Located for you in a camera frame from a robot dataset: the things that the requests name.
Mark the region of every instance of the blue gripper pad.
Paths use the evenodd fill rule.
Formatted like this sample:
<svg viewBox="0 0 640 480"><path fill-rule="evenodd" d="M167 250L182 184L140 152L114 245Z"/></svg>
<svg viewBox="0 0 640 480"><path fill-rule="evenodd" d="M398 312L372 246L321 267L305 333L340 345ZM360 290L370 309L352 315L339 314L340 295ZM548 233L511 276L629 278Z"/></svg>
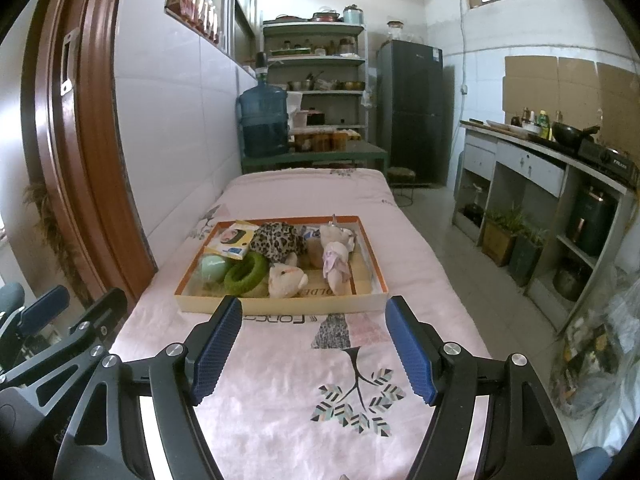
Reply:
<svg viewBox="0 0 640 480"><path fill-rule="evenodd" d="M18 323L20 334L22 337L36 335L68 306L69 291L62 285L56 285L22 311Z"/></svg>
<svg viewBox="0 0 640 480"><path fill-rule="evenodd" d="M193 406L213 393L241 325L240 300L225 296L211 319L194 327L184 342L188 348L185 375L190 385L189 397Z"/></svg>
<svg viewBox="0 0 640 480"><path fill-rule="evenodd" d="M436 359L439 364L437 349L428 340L402 296L394 296L386 302L385 320L414 394L421 396L425 403L432 404L438 395L432 363Z"/></svg>

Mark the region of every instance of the brown door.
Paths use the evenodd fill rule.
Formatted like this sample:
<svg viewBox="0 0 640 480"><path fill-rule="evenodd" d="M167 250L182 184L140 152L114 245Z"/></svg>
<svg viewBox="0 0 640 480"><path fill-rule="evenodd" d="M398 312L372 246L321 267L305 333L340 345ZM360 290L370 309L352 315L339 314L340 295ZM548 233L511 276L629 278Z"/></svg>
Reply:
<svg viewBox="0 0 640 480"><path fill-rule="evenodd" d="M130 308L156 272L127 183L114 100L118 0L49 0L35 77L38 149L53 211L89 292Z"/></svg>

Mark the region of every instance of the refrigerator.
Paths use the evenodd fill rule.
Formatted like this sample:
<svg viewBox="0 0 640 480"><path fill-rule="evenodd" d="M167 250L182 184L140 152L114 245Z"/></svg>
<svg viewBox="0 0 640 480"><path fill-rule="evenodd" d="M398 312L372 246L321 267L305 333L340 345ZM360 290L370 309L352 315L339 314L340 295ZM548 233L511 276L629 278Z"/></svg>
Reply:
<svg viewBox="0 0 640 480"><path fill-rule="evenodd" d="M442 51L393 40L378 53L377 144L391 166L409 168L418 184L446 182Z"/></svg>

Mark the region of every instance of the gas stove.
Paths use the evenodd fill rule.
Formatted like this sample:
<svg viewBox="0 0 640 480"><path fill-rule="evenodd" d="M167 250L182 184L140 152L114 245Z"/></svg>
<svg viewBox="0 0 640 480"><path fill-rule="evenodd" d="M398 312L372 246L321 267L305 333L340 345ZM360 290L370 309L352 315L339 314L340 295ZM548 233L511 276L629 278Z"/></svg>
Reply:
<svg viewBox="0 0 640 480"><path fill-rule="evenodd" d="M625 186L634 189L638 186L640 176L638 167L623 153L589 140L583 140L580 150L578 150L578 158L595 166L599 171Z"/></svg>

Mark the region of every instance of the pink bedspread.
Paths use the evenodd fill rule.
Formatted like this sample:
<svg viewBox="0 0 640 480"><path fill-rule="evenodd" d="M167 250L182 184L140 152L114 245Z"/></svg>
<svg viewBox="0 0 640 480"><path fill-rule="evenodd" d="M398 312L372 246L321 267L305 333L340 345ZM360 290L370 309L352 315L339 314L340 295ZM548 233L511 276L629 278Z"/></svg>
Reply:
<svg viewBox="0 0 640 480"><path fill-rule="evenodd" d="M162 266L111 351L124 361L181 342L203 314L178 311L173 293L217 221L358 215L392 295L444 341L488 353L427 242L372 170L285 170L235 179ZM384 315L245 317L215 392L198 420L226 480L403 480L433 409L412 393ZM474 476L486 399L459 478ZM158 444L149 451L162 453Z"/></svg>

